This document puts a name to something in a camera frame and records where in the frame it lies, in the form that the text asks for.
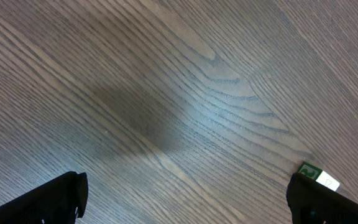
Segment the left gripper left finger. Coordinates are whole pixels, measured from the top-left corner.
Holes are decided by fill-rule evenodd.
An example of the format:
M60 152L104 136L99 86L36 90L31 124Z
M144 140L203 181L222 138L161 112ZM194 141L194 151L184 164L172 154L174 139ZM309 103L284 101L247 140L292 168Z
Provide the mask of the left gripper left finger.
M87 201L87 174L69 171L1 205L0 223L74 224Z

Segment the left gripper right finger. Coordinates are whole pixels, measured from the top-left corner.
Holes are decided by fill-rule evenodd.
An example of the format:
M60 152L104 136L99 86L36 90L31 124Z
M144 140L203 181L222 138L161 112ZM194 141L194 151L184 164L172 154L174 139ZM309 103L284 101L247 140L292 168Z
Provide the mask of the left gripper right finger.
M287 187L293 224L358 224L358 204L301 173Z

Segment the number one wooden block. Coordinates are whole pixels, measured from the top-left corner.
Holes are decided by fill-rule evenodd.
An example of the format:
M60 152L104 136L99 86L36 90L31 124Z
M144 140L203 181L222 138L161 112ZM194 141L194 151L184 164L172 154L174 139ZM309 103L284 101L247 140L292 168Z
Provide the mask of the number one wooden block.
M340 186L340 183L334 177L308 162L303 162L297 173L301 173L333 191L336 191Z

